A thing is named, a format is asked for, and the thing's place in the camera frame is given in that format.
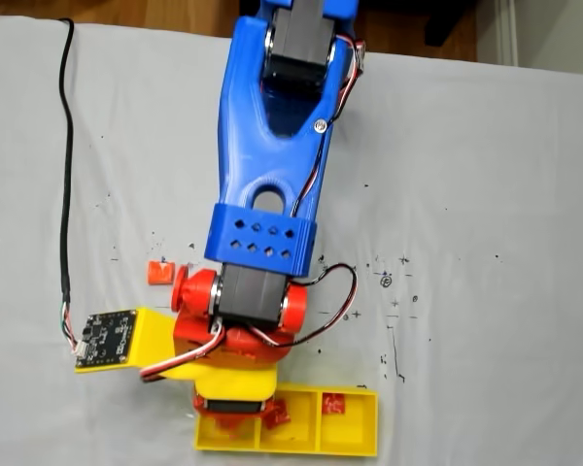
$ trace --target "white table surface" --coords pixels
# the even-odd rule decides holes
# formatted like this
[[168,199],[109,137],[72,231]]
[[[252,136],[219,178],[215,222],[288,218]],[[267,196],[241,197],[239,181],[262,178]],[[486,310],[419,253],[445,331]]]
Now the white table surface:
[[[0,17],[0,465],[331,464],[194,452],[189,385],[73,374],[59,330],[66,34]],[[169,289],[145,284],[150,258],[205,264],[228,44],[77,25],[75,328],[168,306]],[[360,316],[294,349],[280,379],[379,390],[378,458],[337,464],[583,465],[583,77],[383,54],[365,70],[334,132],[313,267],[358,266]],[[305,329],[347,280],[311,290]]]

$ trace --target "yellow mount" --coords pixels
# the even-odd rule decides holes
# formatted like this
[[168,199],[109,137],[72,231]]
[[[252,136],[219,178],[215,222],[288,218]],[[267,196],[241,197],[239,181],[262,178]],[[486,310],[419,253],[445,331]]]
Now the yellow mount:
[[[79,368],[76,373],[142,368],[175,356],[175,318],[147,308],[136,310],[134,332],[126,359],[120,364]],[[377,454],[378,394],[363,388],[308,386],[280,383],[277,366],[230,369],[195,361],[161,374],[166,379],[194,381],[205,399],[265,401],[284,399],[290,421],[267,429],[250,418],[230,434],[216,420],[200,416],[194,433],[196,449],[248,450],[355,456]],[[345,414],[323,415],[324,393],[345,395]]]

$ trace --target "ink mark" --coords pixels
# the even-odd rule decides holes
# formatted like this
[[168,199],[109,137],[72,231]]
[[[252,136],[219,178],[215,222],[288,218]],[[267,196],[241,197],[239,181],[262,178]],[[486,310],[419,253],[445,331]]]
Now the ink mark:
[[397,347],[395,346],[395,332],[394,332],[394,330],[393,330],[392,327],[387,326],[387,328],[390,328],[391,329],[391,338],[393,340],[393,354],[394,354],[394,359],[395,359],[395,373],[397,374],[398,377],[400,377],[400,375],[399,375],[399,369],[397,368]]
[[391,286],[391,283],[393,283],[393,279],[388,275],[386,275],[382,279],[380,279],[380,285],[383,288],[388,288],[389,286]]

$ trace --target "robotic arm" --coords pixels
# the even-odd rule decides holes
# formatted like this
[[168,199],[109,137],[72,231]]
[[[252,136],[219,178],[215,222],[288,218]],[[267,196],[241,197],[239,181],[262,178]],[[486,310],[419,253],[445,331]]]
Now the robotic arm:
[[[325,327],[294,340],[309,284],[295,279],[309,272],[332,124],[361,73],[364,45],[346,32],[357,4],[262,0],[257,17],[238,20],[219,112],[220,198],[205,250],[223,267],[219,275],[180,269],[172,301],[179,313],[176,345],[206,344],[218,322],[226,328],[227,351],[211,360],[273,363],[329,328],[351,304],[355,271],[345,264],[327,269],[323,276],[340,267],[352,273],[348,298]],[[281,200],[281,212],[256,207],[264,192]]]

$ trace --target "yellow compartment tray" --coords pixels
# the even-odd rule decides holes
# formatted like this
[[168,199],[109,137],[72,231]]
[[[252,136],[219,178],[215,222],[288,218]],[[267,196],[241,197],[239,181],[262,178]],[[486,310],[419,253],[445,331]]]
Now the yellow compartment tray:
[[[345,414],[322,414],[324,393],[345,396]],[[291,420],[267,429],[247,419],[232,433],[210,416],[199,416],[195,449],[375,456],[378,449],[378,394],[362,388],[280,383],[275,398],[286,401]]]

